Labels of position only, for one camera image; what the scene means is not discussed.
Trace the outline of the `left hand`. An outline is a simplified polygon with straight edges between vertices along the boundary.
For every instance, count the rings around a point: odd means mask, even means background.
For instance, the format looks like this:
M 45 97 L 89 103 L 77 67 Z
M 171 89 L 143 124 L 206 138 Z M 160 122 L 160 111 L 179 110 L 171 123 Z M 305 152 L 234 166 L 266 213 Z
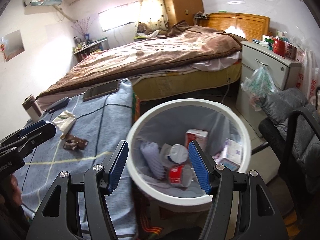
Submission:
M 14 174 L 9 175 L 1 181 L 1 205 L 8 200 L 13 207 L 22 205 L 21 190 L 18 187 L 18 181 Z

